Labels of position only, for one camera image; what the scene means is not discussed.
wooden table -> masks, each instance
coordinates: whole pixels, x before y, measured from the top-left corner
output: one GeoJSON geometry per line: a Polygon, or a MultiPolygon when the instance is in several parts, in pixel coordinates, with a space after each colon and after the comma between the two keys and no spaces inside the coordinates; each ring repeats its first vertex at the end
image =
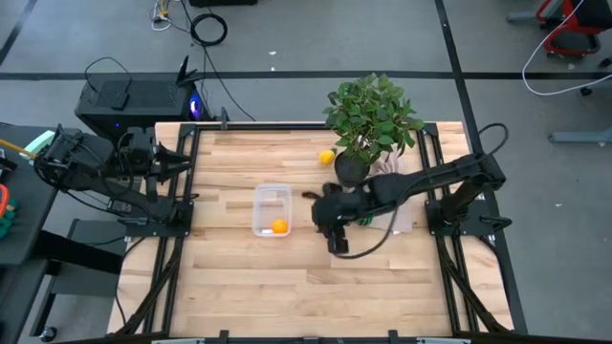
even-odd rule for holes
{"type": "MultiPolygon", "coordinates": [[[[437,125],[445,161],[469,153],[461,122],[437,125]]],[[[158,124],[158,140],[176,147],[179,126],[158,124]]],[[[409,200],[412,233],[392,236],[354,261],[327,252],[311,220],[312,201],[300,193],[318,192],[335,180],[333,167],[321,166],[317,156],[336,140],[331,131],[203,132],[192,189],[200,198],[183,250],[171,336],[217,336],[220,330],[232,337],[387,336],[392,329],[401,336],[450,335],[438,255],[426,227],[426,194],[409,200]],[[260,183],[293,189],[293,227],[286,238],[251,232],[253,190],[260,183]]],[[[409,171],[422,169],[416,147],[402,159],[409,171]]],[[[347,236],[355,253],[372,247],[383,232],[351,228],[347,236]]],[[[146,239],[123,264],[119,298],[128,317],[149,290],[158,240],[146,239]]],[[[474,291],[511,328],[495,255],[476,238],[462,241],[474,291]]],[[[455,293],[467,329],[463,299],[455,293]]],[[[156,330],[163,312],[163,303],[158,305],[156,330]]],[[[108,331],[120,325],[115,307],[108,331]]]]}

yellow object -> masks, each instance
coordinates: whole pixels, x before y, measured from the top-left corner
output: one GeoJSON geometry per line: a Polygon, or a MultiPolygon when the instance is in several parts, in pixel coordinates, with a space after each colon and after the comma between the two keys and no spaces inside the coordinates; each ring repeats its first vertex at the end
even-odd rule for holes
{"type": "Polygon", "coordinates": [[[282,234],[287,233],[289,227],[287,226],[287,222],[285,220],[274,220],[272,223],[272,233],[274,234],[282,234]]]}
{"type": "Polygon", "coordinates": [[[8,142],[7,140],[1,140],[0,139],[0,145],[7,146],[7,147],[9,147],[9,148],[11,148],[13,150],[16,150],[19,153],[27,155],[28,157],[30,157],[32,159],[36,158],[36,154],[34,154],[32,152],[28,152],[27,150],[25,150],[25,149],[23,149],[23,148],[21,148],[21,147],[19,147],[17,145],[12,144],[12,143],[8,142]]]}
{"type": "Polygon", "coordinates": [[[318,160],[321,161],[322,164],[330,164],[334,161],[336,154],[331,149],[325,149],[324,151],[318,154],[318,160]]]}

concrete floor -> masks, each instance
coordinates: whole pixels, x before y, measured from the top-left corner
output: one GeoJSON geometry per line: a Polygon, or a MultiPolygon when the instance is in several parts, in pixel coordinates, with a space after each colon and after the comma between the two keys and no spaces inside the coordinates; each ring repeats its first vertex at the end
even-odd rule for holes
{"type": "MultiPolygon", "coordinates": [[[[0,43],[10,34],[28,0],[0,2],[0,43]]],[[[444,0],[463,72],[519,72],[544,33],[537,25],[510,25],[507,11],[533,9],[532,0],[444,0]]],[[[0,121],[86,129],[74,115],[82,80],[94,59],[112,55],[131,72],[174,72],[186,54],[202,64],[199,47],[184,32],[153,32],[151,1],[45,0],[35,4],[4,63],[0,65],[0,121]],[[7,80],[11,73],[49,73],[49,80],[7,80]]],[[[220,72],[425,71],[450,72],[445,40],[433,1],[427,0],[261,0],[254,7],[214,8],[229,24],[227,40],[209,48],[220,72]]],[[[202,12],[190,8],[192,15],[202,12]]],[[[170,15],[184,27],[180,4],[170,15]]],[[[204,34],[218,28],[207,26],[204,34]]],[[[532,72],[590,72],[610,54],[603,49],[581,62],[551,60],[540,53],[532,72]]],[[[117,72],[100,63],[94,72],[117,72]]],[[[315,120],[326,90],[339,78],[245,78],[226,84],[259,120],[315,120]]],[[[400,78],[425,120],[463,120],[453,79],[400,78]]],[[[555,90],[581,83],[533,81],[555,90]]],[[[511,139],[498,153],[508,182],[497,192],[501,214],[514,220],[506,229],[518,291],[530,333],[612,339],[612,233],[607,207],[612,183],[610,147],[553,145],[556,130],[601,130],[612,126],[607,100],[612,90],[590,97],[576,92],[537,97],[520,80],[467,81],[478,126],[501,121],[511,139]]],[[[233,120],[244,118],[218,81],[207,81],[212,109],[225,106],[233,120]]],[[[498,137],[483,138],[493,147],[498,137]]],[[[58,197],[46,228],[65,233],[72,218],[104,218],[71,199],[58,197]]],[[[65,297],[50,323],[57,341],[104,335],[110,299],[65,297]]],[[[20,343],[37,342],[23,336],[20,343]]]]}

plastic bin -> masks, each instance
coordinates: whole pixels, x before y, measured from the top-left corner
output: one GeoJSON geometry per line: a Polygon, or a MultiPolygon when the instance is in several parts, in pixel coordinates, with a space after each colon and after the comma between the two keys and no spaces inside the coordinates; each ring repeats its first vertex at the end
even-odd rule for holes
{"type": "Polygon", "coordinates": [[[255,188],[252,232],[261,237],[284,237],[291,233],[291,187],[287,184],[260,184],[255,188]],[[272,233],[275,220],[287,222],[287,232],[272,233]]]}

small orange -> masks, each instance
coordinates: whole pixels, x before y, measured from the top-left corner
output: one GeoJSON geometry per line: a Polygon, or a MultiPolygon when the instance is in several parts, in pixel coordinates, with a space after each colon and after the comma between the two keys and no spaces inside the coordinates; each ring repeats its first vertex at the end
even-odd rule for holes
{"type": "Polygon", "coordinates": [[[336,153],[334,153],[334,151],[331,150],[331,149],[325,149],[324,151],[321,151],[318,154],[318,160],[322,164],[330,164],[330,163],[332,163],[332,161],[334,161],[335,157],[336,157],[336,153]]]}
{"type": "Polygon", "coordinates": [[[285,220],[277,219],[272,223],[272,232],[274,234],[287,233],[288,229],[289,227],[287,226],[287,222],[285,220]]]}

